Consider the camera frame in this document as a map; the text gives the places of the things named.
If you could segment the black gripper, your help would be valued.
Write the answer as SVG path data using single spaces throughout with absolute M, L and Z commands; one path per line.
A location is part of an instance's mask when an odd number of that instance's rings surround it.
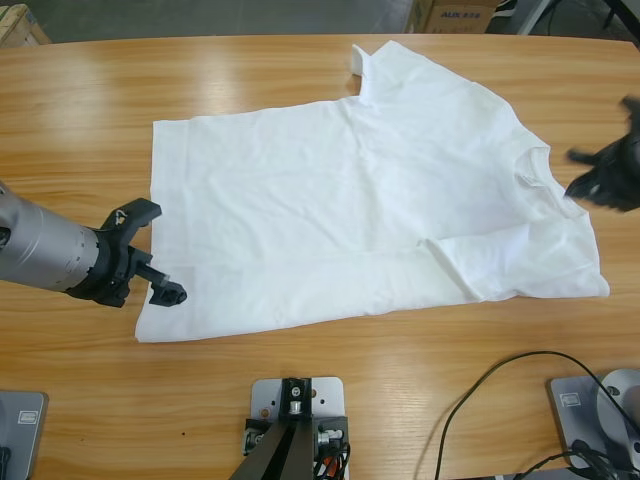
M 187 292 L 178 283 L 150 266 L 152 255 L 130 245 L 139 227 L 118 227 L 94 230 L 98 257 L 86 277 L 68 288 L 69 296 L 91 300 L 110 307 L 122 307 L 130 293 L 129 282 L 140 276 L 151 284 L 149 303 L 156 306 L 176 306 L 187 299 Z
M 638 129 L 632 128 L 597 153 L 572 149 L 567 158 L 591 169 L 567 186 L 566 196 L 621 212 L 639 208 Z

